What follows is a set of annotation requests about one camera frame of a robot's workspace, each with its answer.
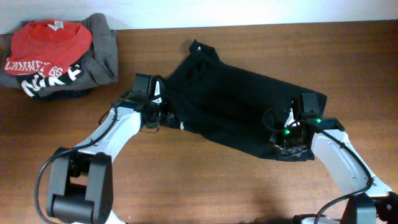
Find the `black t-shirt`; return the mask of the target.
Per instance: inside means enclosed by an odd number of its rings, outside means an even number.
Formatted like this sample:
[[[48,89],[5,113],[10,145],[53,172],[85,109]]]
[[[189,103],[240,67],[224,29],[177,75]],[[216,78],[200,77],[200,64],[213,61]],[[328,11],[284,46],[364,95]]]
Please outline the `black t-shirt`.
[[[310,152],[283,156],[271,145],[273,129],[283,129],[292,102],[308,88],[233,67],[214,47],[194,40],[189,55],[163,80],[162,98],[183,128],[252,156],[284,162],[313,160]]]

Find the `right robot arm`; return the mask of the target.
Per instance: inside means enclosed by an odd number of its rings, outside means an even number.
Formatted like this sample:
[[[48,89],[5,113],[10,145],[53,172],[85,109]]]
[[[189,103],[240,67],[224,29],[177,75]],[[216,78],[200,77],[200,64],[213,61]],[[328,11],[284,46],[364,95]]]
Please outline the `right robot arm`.
[[[324,212],[340,202],[346,206],[339,224],[397,223],[397,193],[363,161],[339,120],[323,117],[317,94],[302,93],[295,98],[284,128],[272,133],[277,160],[318,158],[342,194],[317,213],[294,216],[293,223],[334,223]]]

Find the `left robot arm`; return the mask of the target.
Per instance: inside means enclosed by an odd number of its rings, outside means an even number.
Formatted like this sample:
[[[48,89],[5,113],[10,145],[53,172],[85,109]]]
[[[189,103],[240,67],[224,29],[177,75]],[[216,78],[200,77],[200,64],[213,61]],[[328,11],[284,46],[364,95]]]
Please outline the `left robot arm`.
[[[45,209],[47,223],[122,223],[113,211],[113,162],[143,127],[158,129],[167,114],[164,79],[138,73],[133,88],[112,102],[98,128],[74,147],[61,147],[41,168],[50,169]]]

